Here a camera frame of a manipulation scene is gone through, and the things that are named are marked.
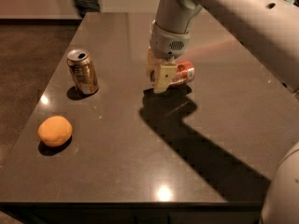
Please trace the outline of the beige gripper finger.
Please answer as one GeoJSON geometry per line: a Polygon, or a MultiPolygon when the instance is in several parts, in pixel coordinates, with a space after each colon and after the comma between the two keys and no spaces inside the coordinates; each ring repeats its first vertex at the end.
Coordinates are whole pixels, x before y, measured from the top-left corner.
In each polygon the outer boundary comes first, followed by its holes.
{"type": "Polygon", "coordinates": [[[148,49],[146,75],[149,77],[153,86],[157,86],[160,82],[161,60],[158,59],[152,49],[148,49]]]}
{"type": "Polygon", "coordinates": [[[177,72],[177,64],[174,58],[159,59],[154,66],[153,90],[155,93],[163,93],[167,90],[177,72]]]}

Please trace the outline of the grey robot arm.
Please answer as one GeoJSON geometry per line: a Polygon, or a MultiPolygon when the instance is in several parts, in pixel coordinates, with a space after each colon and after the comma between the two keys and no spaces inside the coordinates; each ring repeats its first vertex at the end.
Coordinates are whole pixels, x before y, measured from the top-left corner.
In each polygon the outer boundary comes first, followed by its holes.
{"type": "Polygon", "coordinates": [[[149,37],[147,76],[153,91],[167,90],[176,58],[191,37],[192,20],[205,9],[291,94],[299,93],[298,0],[160,0],[149,37]]]}

